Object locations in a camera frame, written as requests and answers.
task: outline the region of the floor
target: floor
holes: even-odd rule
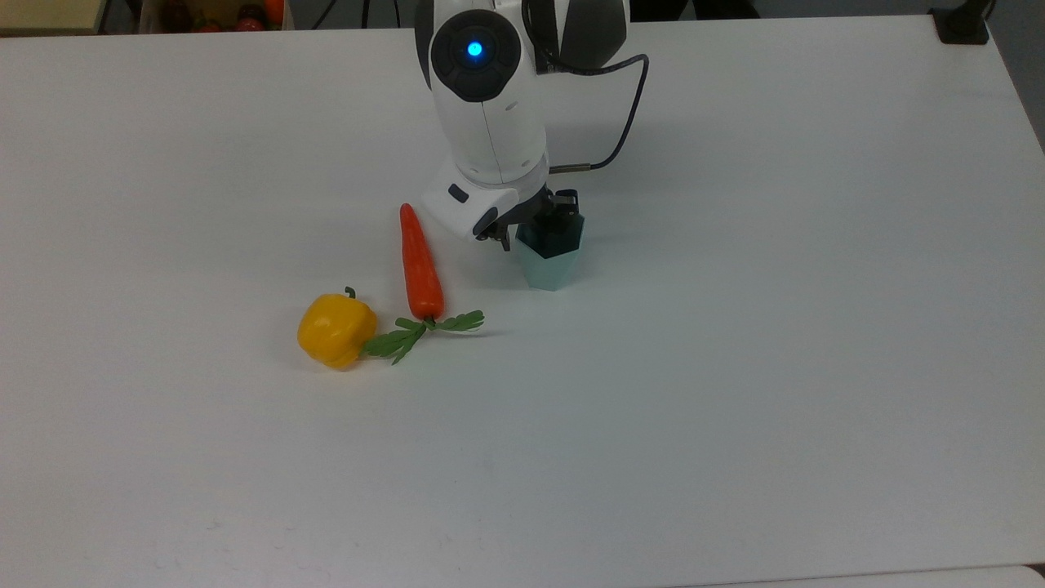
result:
[[[332,0],[321,28],[359,28],[364,0]],[[288,0],[297,28],[311,28],[331,0]],[[370,0],[368,25],[394,27],[396,0]],[[960,0],[753,0],[763,18],[924,15],[932,6],[953,7]],[[413,25],[417,0],[398,0],[400,22]],[[115,0],[107,22],[113,32],[130,31],[130,13]],[[693,6],[682,15],[693,19]],[[998,0],[991,31],[1008,67],[1038,141],[1045,148],[1045,1]]]

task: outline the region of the table surface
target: table surface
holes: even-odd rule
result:
[[[1045,588],[1045,579],[1027,567],[997,567],[885,573],[818,580],[732,584],[730,588]]]
[[[0,36],[94,34],[106,0],[0,0]]]
[[[573,282],[426,222],[410,31],[0,44],[0,583],[678,586],[1045,560],[1045,158],[928,17],[635,25]],[[553,163],[637,71],[541,79]]]

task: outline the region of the toy bell pepper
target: toy bell pepper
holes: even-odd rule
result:
[[[324,293],[312,303],[298,326],[298,345],[316,361],[342,370],[359,357],[363,346],[377,332],[377,315],[355,300],[355,290]]]

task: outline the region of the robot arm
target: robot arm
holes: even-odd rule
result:
[[[507,226],[547,209],[548,147],[535,88],[538,69],[549,70],[541,57],[548,52],[573,55],[585,67],[603,65],[626,37],[626,2],[422,0],[418,5],[418,58],[450,147],[422,202],[452,233],[493,237],[507,249]],[[529,23],[524,8],[530,10]],[[535,52],[526,24],[538,42],[551,46]]]

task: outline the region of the carrot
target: carrot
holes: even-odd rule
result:
[[[410,204],[399,207],[399,226],[402,229],[402,271],[407,276],[407,302],[410,312],[421,323],[399,317],[399,329],[378,335],[363,346],[362,354],[392,358],[392,366],[399,363],[428,332],[469,333],[483,327],[483,311],[471,311],[436,323],[443,314],[443,286],[436,274],[432,251],[424,239],[421,221]]]
[[[419,321],[438,321],[443,315],[443,287],[439,283],[432,251],[424,239],[421,221],[410,204],[399,207],[402,230],[402,271],[407,278],[410,312]]]

